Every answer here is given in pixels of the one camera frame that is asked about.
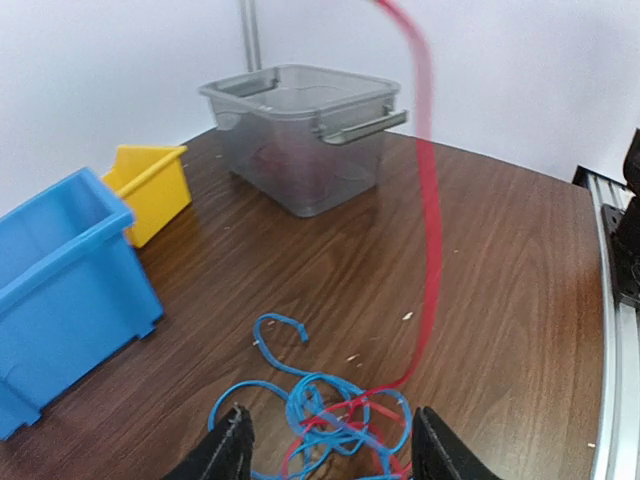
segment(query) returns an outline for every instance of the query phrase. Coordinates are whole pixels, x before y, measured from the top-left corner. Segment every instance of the wooden table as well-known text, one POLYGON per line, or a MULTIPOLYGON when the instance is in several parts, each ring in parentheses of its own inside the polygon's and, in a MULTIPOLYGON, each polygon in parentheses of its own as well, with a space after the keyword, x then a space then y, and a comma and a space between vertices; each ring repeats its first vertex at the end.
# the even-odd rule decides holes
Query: wooden table
MULTIPOLYGON (((3 479, 157 479, 206 431, 234 383, 290 389, 252 345, 267 327, 279 358, 362 387, 398 377, 418 329, 425 258, 414 142, 388 136, 376 191, 314 219, 293 218, 222 169, 215 133, 191 142, 193 205, 143 251, 166 307, 134 342, 0 445, 3 479), (357 359, 347 361, 348 357, 357 359)), ((602 375, 601 289, 586 190, 438 146, 444 278, 426 357, 404 389, 430 405, 505 479, 586 479, 602 375)), ((249 389, 254 466, 275 473, 292 440, 283 405, 249 389)), ((369 452, 335 458, 324 478, 370 472, 369 452)))

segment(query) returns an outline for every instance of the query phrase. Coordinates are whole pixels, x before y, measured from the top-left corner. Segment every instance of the red cable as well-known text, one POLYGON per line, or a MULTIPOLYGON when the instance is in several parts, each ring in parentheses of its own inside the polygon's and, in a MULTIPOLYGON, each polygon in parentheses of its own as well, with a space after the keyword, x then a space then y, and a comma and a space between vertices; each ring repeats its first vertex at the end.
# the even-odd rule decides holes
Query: red cable
MULTIPOLYGON (((436 160, 433 145, 429 142, 431 138, 431 111, 433 104, 433 85, 431 71, 431 51, 418 27, 411 20, 409 15, 398 7, 393 0, 374 0, 385 10, 398 26, 403 30, 407 37, 411 51, 414 57, 415 68, 415 93, 416 93, 416 157, 418 161, 418 170, 420 178, 420 189, 422 193, 422 213, 426 235, 426 256, 427 256, 427 273, 424 288, 424 304, 422 306, 422 321, 420 323, 420 331, 413 352, 411 361, 407 369, 399 379, 373 388, 363 393, 361 396, 354 398, 349 402, 342 402, 327 408, 325 412, 332 412, 341 408, 348 408, 347 425, 351 428, 363 428, 361 422, 352 422, 353 413, 358 407, 369 406, 394 421, 404 425, 402 419, 396 413, 368 400, 383 390, 397 389, 404 385, 414 374, 416 368, 420 364, 425 348, 429 343, 433 327, 436 320, 436 311, 438 307, 438 297, 440 294, 440 283, 442 279, 442 217, 440 212, 440 198, 438 194, 438 175, 436 170, 436 160)), ((282 465, 282 475, 286 479, 288 477, 289 459, 293 452, 301 445, 302 438, 309 430, 315 426, 326 425, 328 422, 318 416, 306 420, 303 425, 306 429, 301 437, 294 442, 287 451, 284 463, 282 465)), ((373 432, 374 436, 382 442, 382 437, 378 432, 373 432)), ((406 478, 411 471, 411 463, 404 469, 401 469, 399 462, 395 457, 391 458, 391 465, 394 471, 406 478)))

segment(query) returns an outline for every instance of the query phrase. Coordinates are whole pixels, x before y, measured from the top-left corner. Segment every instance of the blue cable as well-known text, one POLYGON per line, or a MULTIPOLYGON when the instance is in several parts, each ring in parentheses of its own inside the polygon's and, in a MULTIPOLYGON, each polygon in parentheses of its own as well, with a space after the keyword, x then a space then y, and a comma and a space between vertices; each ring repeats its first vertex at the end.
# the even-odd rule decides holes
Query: blue cable
MULTIPOLYGON (((278 315, 277 313, 262 315, 258 318, 253 327, 253 336, 258 342, 258 348, 267 362, 278 370, 302 377, 301 380, 289 393, 271 382, 265 382, 262 380, 250 380, 234 385, 227 390, 213 406, 213 409, 209 414, 209 431, 213 430, 213 427, 215 426, 215 419, 220 406, 233 392, 244 387, 266 388, 284 400, 285 415, 289 427, 291 427, 291 430, 293 430, 297 436, 304 437, 302 444, 294 450, 291 455, 291 458, 293 458, 296 455, 302 454, 304 460, 303 468, 297 473, 290 474, 288 479, 304 480, 308 475, 317 470, 329 455, 331 455, 331 453, 336 452, 340 455, 351 456, 355 455, 363 445, 367 445, 378 452, 384 474, 373 477, 362 477, 361 480, 400 479, 400 475, 391 473, 390 458, 402 449, 411 433, 411 410, 404 395, 397 390, 383 390, 380 392, 381 394, 386 394, 395 398, 397 403, 402 407, 402 413, 405 417, 405 429, 398 443, 393 448, 381 445, 375 436, 368 431, 367 425, 371 420, 371 408, 368 405, 365 404, 363 408, 363 423, 365 424, 365 428, 362 430, 353 428, 342 422, 335 415, 325 412, 327 405, 325 405, 322 394, 318 390, 316 383, 323 382, 332 386, 345 402, 362 395, 365 391, 342 378, 325 373, 305 372, 304 370, 299 370, 280 362, 273 356, 260 333, 260 326, 266 320, 275 320, 294 327, 298 331, 300 340, 302 340, 303 343, 309 341, 307 330, 300 322, 292 318, 278 315), (317 428, 312 428, 309 432, 304 434, 305 427, 302 426, 302 422, 314 416, 319 416, 326 420, 335 428, 335 430, 327 432, 317 428), (315 462, 312 462, 311 451, 315 446, 324 446, 325 449, 320 458, 315 462)), ((253 470, 251 471, 251 476, 257 480, 287 480, 283 479, 282 475, 264 475, 253 470)))

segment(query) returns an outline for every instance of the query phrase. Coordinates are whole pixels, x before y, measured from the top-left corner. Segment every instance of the blue plastic bin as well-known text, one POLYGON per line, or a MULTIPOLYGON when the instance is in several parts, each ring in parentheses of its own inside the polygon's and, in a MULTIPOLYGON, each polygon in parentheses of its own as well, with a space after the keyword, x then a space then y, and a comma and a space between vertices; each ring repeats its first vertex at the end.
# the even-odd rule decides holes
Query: blue plastic bin
POLYGON ((124 238, 133 214, 84 169, 0 218, 0 439, 162 315, 124 238))

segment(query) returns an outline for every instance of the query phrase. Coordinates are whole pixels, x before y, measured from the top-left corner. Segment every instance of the tangled cable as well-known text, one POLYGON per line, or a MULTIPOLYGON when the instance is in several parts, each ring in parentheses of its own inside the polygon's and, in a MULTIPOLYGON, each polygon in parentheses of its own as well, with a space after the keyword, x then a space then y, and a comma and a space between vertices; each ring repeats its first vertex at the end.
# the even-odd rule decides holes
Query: tangled cable
POLYGON ((435 155, 433 145, 428 141, 431 138, 431 107, 432 107, 432 72, 431 52, 419 29, 411 18, 393 0, 373 0, 389 14, 397 25, 405 33, 415 63, 415 90, 416 90, 416 157, 418 161, 418 173, 422 194, 422 213, 426 233, 427 273, 425 279, 424 303, 422 307, 422 319, 415 350, 405 373, 398 380, 381 387, 363 391, 341 378, 323 373, 309 373, 289 367, 279 362, 266 347, 260 333, 260 325, 265 319, 274 319, 295 327, 303 342, 308 341, 308 335, 304 326, 287 317, 276 314, 264 315, 258 319, 254 327, 254 337, 258 341, 260 351, 267 361, 274 367, 302 379, 290 393, 269 382, 259 380, 242 382, 227 390, 216 402, 209 416, 209 429, 213 428, 216 413, 222 402, 234 391, 242 387, 264 387, 286 402, 286 417, 292 430, 298 435, 298 440, 291 445, 282 464, 280 475, 267 476, 258 472, 252 472, 258 480, 279 480, 300 478, 312 473, 320 467, 332 452, 342 455, 353 455, 362 446, 371 447, 374 462, 382 470, 382 475, 366 477, 369 480, 388 480, 406 478, 411 470, 411 464, 402 467, 395 454, 400 451, 409 437, 411 428, 411 411, 407 400, 396 391, 405 384, 415 372, 422 359, 424 350, 429 342, 433 326, 435 324, 438 296, 440 293, 440 281, 442 276, 442 218, 440 212, 440 200, 438 195, 438 177, 436 172, 435 155), (325 382, 333 386, 342 396, 343 401, 327 407, 320 395, 317 382, 325 382), (404 416, 372 402, 370 398, 376 394, 390 395, 397 399, 402 407, 404 416), (345 410, 341 417, 336 417, 333 412, 345 410), (355 420, 355 413, 362 410, 362 420, 355 420), (403 426, 403 435, 400 441, 393 447, 384 445, 380 432, 370 424, 372 411, 377 411, 403 426), (333 431, 322 430, 331 426, 333 431), (311 450, 315 446, 324 446, 325 450, 319 460, 315 462, 311 458, 311 450), (303 469, 300 472, 289 475, 288 465, 291 458, 302 454, 304 460, 303 469))
MULTIPOLYGON (((289 458, 302 454, 304 467, 301 471, 289 475, 286 478, 304 479, 307 475, 318 469, 331 453, 336 452, 341 455, 351 456, 356 454, 363 445, 371 447, 377 453, 377 457, 374 458, 380 459, 379 465, 384 472, 383 476, 366 478, 400 478, 399 475, 393 476, 392 470, 394 470, 394 467, 397 468, 399 466, 394 455, 404 446, 410 434, 411 409, 409 408, 407 399, 396 390, 379 392, 390 395, 397 401, 402 407, 403 417, 367 399, 351 403, 355 398, 362 396, 365 391, 342 378, 324 373, 305 372, 304 370, 290 367, 277 360, 265 344, 262 333, 260 332, 260 326, 265 320, 275 320, 295 327, 303 343, 309 341, 309 336, 307 335, 304 325, 291 318, 276 313, 269 313, 261 316, 253 327, 253 336, 258 342, 257 345, 265 359, 279 370, 302 377, 301 380, 289 393, 273 383, 262 380, 251 380, 234 385, 218 399, 211 410, 211 414, 209 415, 209 430, 213 430, 218 409, 229 395, 244 387, 263 387, 285 401, 287 422, 293 432, 300 437, 300 441, 297 442, 292 449, 289 458), (344 403, 343 408, 349 409, 344 415, 344 417, 346 417, 345 421, 331 413, 331 411, 335 411, 337 405, 340 404, 331 407, 327 407, 325 404, 318 388, 318 384, 321 382, 333 387, 342 397, 344 403), (361 421, 353 421, 352 416, 358 408, 362 408, 363 418, 361 421), (402 437, 393 447, 383 445, 381 438, 377 435, 378 432, 375 432, 369 424, 372 410, 376 410, 395 421, 399 421, 403 425, 404 430, 402 437), (334 430, 322 430, 321 428, 325 425, 331 425, 334 430), (312 461, 312 449, 317 446, 324 447, 324 451, 319 459, 312 461)), ((281 475, 270 476, 258 472, 251 472, 251 475, 258 480, 278 480, 283 478, 281 475)))

